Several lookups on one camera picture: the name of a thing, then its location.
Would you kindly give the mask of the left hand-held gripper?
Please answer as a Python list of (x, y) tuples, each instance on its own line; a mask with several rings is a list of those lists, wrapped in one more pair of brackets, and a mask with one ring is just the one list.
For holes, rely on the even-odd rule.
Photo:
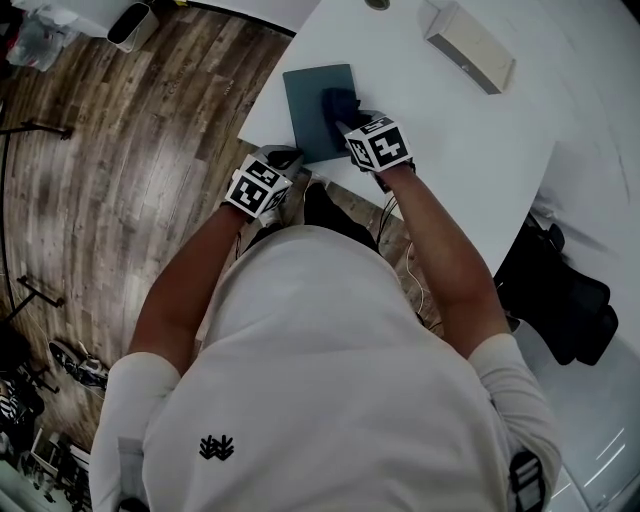
[(286, 145), (265, 145), (246, 156), (233, 172), (224, 202), (251, 218), (276, 209), (304, 162), (304, 152)]

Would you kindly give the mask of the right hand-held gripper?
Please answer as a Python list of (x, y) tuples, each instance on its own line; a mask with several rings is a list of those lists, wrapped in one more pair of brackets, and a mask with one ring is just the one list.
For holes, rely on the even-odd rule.
[(352, 162), (364, 173), (371, 174), (384, 193), (390, 188), (379, 173), (400, 164), (415, 169), (413, 154), (401, 125), (377, 110), (359, 110), (358, 121), (367, 121), (351, 129), (342, 121), (335, 121), (351, 151)]

